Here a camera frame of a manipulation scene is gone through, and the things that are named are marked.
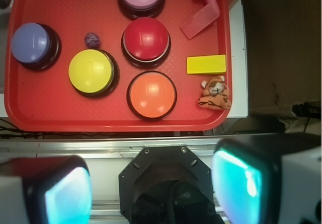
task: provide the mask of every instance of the red button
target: red button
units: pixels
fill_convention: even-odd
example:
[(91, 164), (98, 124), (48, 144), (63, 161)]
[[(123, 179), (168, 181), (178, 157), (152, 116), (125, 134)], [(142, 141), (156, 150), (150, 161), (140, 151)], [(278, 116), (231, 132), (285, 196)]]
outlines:
[(169, 47), (165, 26), (153, 18), (140, 18), (130, 23), (123, 36), (126, 51), (135, 59), (152, 61), (162, 57)]

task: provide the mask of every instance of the tiger plush toy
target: tiger plush toy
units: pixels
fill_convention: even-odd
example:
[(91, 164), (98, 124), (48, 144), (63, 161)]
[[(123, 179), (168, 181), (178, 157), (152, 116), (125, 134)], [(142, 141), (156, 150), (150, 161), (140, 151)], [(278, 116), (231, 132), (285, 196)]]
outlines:
[(201, 86), (204, 88), (199, 98), (198, 104), (203, 108), (214, 110), (229, 110), (231, 101), (229, 100), (229, 89), (226, 86), (224, 76), (215, 76), (209, 81), (203, 81)]

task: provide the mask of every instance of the yellow rectangular block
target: yellow rectangular block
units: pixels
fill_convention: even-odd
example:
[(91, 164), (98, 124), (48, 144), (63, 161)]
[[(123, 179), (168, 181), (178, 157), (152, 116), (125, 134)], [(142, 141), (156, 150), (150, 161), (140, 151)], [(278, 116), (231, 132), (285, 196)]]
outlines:
[(222, 74), (226, 72), (226, 55), (187, 58), (187, 74)]

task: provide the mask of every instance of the yellow button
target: yellow button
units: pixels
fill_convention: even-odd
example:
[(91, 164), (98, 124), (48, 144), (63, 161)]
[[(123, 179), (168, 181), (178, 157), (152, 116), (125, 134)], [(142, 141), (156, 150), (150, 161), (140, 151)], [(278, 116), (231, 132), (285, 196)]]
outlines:
[(110, 83), (112, 71), (112, 63), (107, 55), (95, 49), (86, 49), (71, 60), (68, 74), (77, 90), (96, 93)]

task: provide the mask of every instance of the cyan light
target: cyan light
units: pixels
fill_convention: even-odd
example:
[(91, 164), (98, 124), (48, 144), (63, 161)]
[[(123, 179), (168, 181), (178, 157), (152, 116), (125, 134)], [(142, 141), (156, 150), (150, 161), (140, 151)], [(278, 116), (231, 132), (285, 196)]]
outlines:
[(45, 193), (48, 223), (88, 223), (92, 198), (88, 171), (82, 167), (75, 168)]
[(226, 150), (212, 158), (212, 184), (231, 223), (260, 223), (262, 173)]

